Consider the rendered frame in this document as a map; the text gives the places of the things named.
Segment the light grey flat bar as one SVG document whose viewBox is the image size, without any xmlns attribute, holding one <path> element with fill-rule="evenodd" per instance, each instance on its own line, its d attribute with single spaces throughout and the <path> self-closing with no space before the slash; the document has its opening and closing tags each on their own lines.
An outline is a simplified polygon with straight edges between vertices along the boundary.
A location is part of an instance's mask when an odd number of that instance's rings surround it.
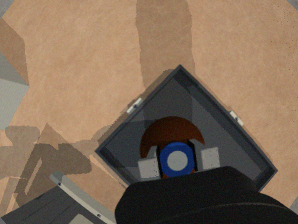
<svg viewBox="0 0 298 224">
<path fill-rule="evenodd" d="M 126 112 L 130 115 L 135 108 L 143 100 L 139 98 Z M 244 123 L 237 117 L 233 111 L 228 111 L 234 119 L 242 126 Z M 55 182 L 62 190 L 64 190 L 69 196 L 76 200 L 79 204 L 85 207 L 88 211 L 93 213 L 99 219 L 107 224 L 117 224 L 116 219 L 112 211 L 104 207 L 75 183 L 73 183 L 68 177 L 66 177 L 60 170 L 52 173 L 49 177 L 53 182 Z"/>
</svg>

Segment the grey bottle crate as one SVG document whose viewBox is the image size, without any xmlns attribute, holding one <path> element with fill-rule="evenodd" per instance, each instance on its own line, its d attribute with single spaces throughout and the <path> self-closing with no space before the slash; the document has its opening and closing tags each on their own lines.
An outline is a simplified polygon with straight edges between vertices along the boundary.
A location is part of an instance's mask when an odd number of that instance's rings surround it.
<svg viewBox="0 0 298 224">
<path fill-rule="evenodd" d="M 0 217 L 0 224 L 107 224 L 58 185 Z"/>
</svg>

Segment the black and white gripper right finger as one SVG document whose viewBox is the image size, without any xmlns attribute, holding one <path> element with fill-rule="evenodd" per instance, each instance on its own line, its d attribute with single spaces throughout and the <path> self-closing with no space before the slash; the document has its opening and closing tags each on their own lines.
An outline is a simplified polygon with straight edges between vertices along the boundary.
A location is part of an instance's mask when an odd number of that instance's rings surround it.
<svg viewBox="0 0 298 224">
<path fill-rule="evenodd" d="M 220 167 L 218 147 L 207 147 L 196 139 L 187 140 L 187 144 L 193 151 L 195 171 L 201 172 Z"/>
</svg>

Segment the brown bottle with blue cap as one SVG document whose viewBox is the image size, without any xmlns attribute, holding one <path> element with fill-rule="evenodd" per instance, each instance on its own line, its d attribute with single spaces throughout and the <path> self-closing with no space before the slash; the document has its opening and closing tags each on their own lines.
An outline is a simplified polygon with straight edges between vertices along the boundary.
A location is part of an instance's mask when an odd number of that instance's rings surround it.
<svg viewBox="0 0 298 224">
<path fill-rule="evenodd" d="M 146 158 L 151 146 L 159 145 L 163 178 L 195 173 L 193 151 L 187 144 L 190 139 L 205 145 L 200 130 L 191 121 L 177 116 L 163 117 L 145 130 L 140 141 L 140 157 Z"/>
</svg>

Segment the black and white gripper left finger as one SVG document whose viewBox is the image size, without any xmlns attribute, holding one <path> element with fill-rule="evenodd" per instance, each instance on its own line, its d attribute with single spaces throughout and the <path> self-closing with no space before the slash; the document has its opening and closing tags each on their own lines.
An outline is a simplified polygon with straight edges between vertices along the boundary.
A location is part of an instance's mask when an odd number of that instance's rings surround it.
<svg viewBox="0 0 298 224">
<path fill-rule="evenodd" d="M 163 178 L 160 162 L 160 146 L 151 146 L 146 158 L 138 160 L 141 182 Z M 160 175 L 160 176 L 159 176 Z"/>
</svg>

